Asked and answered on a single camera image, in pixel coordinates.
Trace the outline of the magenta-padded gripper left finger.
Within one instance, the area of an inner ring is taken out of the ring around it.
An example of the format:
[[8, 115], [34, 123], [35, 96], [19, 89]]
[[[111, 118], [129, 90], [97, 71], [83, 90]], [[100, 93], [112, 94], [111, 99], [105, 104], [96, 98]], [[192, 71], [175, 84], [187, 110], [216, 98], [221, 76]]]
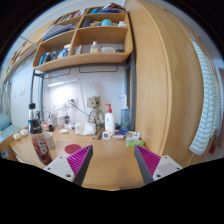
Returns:
[[67, 157], [58, 156], [44, 170], [81, 186], [92, 156], [93, 146], [89, 145]]

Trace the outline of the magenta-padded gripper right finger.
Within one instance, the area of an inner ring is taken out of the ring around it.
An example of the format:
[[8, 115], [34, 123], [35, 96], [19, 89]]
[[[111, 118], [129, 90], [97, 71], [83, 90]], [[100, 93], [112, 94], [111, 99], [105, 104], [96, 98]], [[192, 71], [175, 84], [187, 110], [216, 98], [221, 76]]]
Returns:
[[134, 155], [145, 185], [182, 169], [168, 155], [160, 157], [142, 146], [135, 146]]

